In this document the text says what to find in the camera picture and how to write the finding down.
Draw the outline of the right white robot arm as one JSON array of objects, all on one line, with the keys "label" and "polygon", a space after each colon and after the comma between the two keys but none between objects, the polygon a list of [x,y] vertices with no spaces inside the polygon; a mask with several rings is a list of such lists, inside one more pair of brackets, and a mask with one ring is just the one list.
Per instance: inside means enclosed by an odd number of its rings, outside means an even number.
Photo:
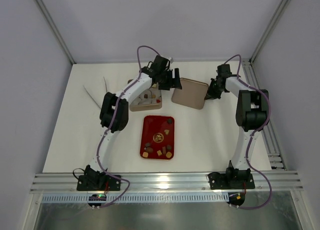
[{"label": "right white robot arm", "polygon": [[235,121],[239,132],[235,152],[225,172],[208,174],[210,189],[254,189],[250,161],[257,137],[270,120],[269,92],[248,85],[225,63],[217,67],[217,76],[211,79],[204,99],[220,99],[222,93],[237,97]]}]

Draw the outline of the gold tin lid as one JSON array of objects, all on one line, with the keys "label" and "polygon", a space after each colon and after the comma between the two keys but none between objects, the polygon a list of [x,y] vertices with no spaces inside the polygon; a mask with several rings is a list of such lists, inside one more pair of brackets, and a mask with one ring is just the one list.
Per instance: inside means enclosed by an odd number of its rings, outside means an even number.
[{"label": "gold tin lid", "polygon": [[205,82],[188,78],[180,78],[180,83],[182,89],[176,88],[174,90],[171,101],[196,110],[203,109],[209,85]]}]

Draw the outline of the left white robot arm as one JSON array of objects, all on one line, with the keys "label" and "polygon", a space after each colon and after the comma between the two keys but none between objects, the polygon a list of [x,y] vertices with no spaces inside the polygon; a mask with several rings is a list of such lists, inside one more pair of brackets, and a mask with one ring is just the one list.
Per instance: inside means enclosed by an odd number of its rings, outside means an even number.
[{"label": "left white robot arm", "polygon": [[100,109],[100,125],[104,129],[98,143],[95,156],[83,170],[83,175],[78,177],[78,191],[102,191],[108,185],[112,191],[119,191],[118,186],[113,186],[111,181],[121,182],[119,175],[108,172],[108,167],[103,161],[110,153],[119,133],[124,130],[129,122],[129,106],[144,91],[154,84],[160,90],[182,89],[180,72],[178,68],[170,69],[171,61],[157,55],[150,66],[141,67],[137,77],[130,81],[117,93],[107,92],[104,95]]}]

